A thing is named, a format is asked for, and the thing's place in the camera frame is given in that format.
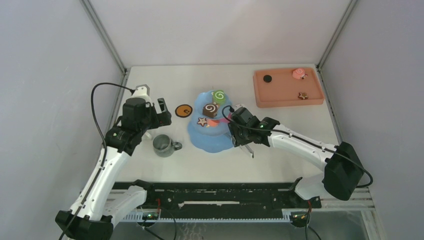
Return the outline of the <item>white speckled mug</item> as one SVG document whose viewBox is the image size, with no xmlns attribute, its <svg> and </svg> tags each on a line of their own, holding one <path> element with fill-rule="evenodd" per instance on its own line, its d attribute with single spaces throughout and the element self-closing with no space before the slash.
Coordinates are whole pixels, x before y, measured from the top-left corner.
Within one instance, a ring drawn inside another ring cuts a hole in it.
<svg viewBox="0 0 424 240">
<path fill-rule="evenodd" d="M 145 136 L 146 138 L 148 138 L 149 140 L 152 140 L 152 139 L 153 139 L 152 135 L 151 135 L 148 131 L 146 131 L 146 132 L 144 133 L 144 136 Z"/>
</svg>

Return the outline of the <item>dark green glazed mug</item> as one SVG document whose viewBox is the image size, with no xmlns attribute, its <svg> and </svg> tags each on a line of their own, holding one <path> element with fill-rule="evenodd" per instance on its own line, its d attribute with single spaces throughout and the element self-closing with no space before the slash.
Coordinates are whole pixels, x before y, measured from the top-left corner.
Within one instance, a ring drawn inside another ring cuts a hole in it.
<svg viewBox="0 0 424 240">
<path fill-rule="evenodd" d="M 153 139 L 152 146 L 155 154 L 161 158 L 167 158 L 175 151 L 181 150 L 183 148 L 180 142 L 173 141 L 166 134 L 157 135 Z"/>
</svg>

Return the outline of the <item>blue three-tier cake stand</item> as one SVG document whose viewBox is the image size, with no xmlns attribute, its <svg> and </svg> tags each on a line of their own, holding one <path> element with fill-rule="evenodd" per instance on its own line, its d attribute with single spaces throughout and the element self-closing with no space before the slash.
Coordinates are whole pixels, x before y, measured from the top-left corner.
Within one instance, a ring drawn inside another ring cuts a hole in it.
<svg viewBox="0 0 424 240">
<path fill-rule="evenodd" d="M 229 107 L 232 106 L 232 101 L 229 96 L 226 95 L 226 102 L 219 106 L 217 115 L 214 120 L 220 120 L 220 124 L 216 127 L 201 127 L 197 124 L 198 118 L 207 118 L 203 116 L 202 110 L 206 104 L 213 103 L 212 92 L 216 90 L 210 90 L 208 92 L 202 92 L 198 95 L 194 101 L 194 109 L 191 115 L 190 122 L 187 126 L 187 131 L 191 143 L 208 153 L 219 153 L 224 150 L 233 148 L 232 141 L 226 136 L 229 130 L 229 119 L 231 112 Z"/>
</svg>

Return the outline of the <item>pink cake slice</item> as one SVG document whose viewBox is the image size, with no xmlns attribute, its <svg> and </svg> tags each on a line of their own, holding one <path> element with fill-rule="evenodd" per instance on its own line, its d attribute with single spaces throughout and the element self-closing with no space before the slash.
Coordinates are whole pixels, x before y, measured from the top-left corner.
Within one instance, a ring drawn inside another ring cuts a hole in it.
<svg viewBox="0 0 424 240">
<path fill-rule="evenodd" d="M 211 127 L 211 128 L 217 127 L 220 124 L 220 120 L 218 120 L 218 119 L 207 118 L 206 122 L 207 122 L 207 126 Z"/>
</svg>

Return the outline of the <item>white star cookie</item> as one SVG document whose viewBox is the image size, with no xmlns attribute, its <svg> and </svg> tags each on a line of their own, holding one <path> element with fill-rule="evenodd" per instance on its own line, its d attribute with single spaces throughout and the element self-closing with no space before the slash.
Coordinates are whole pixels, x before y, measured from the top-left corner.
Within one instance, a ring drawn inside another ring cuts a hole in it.
<svg viewBox="0 0 424 240">
<path fill-rule="evenodd" d="M 208 119 L 206 117 L 199 117 L 198 121 L 196 123 L 197 125 L 201 127 L 208 127 Z"/>
</svg>

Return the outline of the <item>brown swirl roll cake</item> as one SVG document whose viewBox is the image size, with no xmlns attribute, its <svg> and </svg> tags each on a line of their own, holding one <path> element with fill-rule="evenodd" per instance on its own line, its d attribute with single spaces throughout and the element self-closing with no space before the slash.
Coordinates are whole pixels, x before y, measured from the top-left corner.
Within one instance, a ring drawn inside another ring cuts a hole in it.
<svg viewBox="0 0 424 240">
<path fill-rule="evenodd" d="M 217 116 L 219 107 L 220 106 L 218 104 L 208 103 L 203 107 L 202 115 L 207 118 L 213 119 Z"/>
</svg>

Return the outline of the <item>green swirl roll cake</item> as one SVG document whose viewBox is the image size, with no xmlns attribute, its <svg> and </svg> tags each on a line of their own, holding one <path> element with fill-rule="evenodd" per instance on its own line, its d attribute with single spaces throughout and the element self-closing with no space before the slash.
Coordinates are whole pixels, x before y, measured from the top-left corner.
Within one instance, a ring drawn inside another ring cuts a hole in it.
<svg viewBox="0 0 424 240">
<path fill-rule="evenodd" d="M 214 90 L 212 92 L 212 102 L 215 105 L 221 106 L 226 102 L 226 94 L 223 90 Z"/>
</svg>

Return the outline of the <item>light pink swirl roll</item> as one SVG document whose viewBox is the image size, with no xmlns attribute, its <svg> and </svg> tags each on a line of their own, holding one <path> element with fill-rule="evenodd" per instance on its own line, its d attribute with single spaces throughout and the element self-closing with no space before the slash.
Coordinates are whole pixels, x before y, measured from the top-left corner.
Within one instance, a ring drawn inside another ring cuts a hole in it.
<svg viewBox="0 0 424 240">
<path fill-rule="evenodd" d="M 296 68 L 293 70 L 292 72 L 292 77 L 297 79 L 297 80 L 303 80 L 308 76 L 308 74 L 306 73 L 306 70 L 304 68 Z"/>
</svg>

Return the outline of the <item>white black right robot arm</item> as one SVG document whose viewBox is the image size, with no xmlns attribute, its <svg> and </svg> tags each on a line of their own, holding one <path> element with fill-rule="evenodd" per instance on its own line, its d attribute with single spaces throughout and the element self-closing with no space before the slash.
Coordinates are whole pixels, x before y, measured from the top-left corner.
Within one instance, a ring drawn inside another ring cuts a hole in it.
<svg viewBox="0 0 424 240">
<path fill-rule="evenodd" d="M 355 149 L 347 142 L 338 145 L 314 140 L 280 124 L 276 119 L 259 120 L 246 107 L 223 107 L 235 147 L 254 143 L 288 151 L 320 170 L 311 177 L 300 177 L 292 185 L 289 203 L 302 208 L 309 200 L 329 194 L 347 201 L 357 188 L 373 184 L 372 174 L 364 168 Z"/>
</svg>

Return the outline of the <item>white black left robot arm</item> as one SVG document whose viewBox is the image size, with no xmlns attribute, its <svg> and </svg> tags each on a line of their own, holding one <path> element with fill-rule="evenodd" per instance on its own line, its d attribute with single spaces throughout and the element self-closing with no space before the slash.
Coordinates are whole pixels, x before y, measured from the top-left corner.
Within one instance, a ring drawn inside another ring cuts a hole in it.
<svg viewBox="0 0 424 240">
<path fill-rule="evenodd" d="M 154 103 L 131 97 L 122 108 L 122 115 L 102 138 L 102 152 L 87 184 L 69 210 L 60 210 L 55 222 L 61 237 L 74 240 L 109 240 L 119 222 L 117 213 L 104 214 L 107 197 L 119 172 L 131 158 L 143 135 L 152 129 L 169 126 L 172 115 L 166 102 L 159 98 L 161 112 Z"/>
</svg>

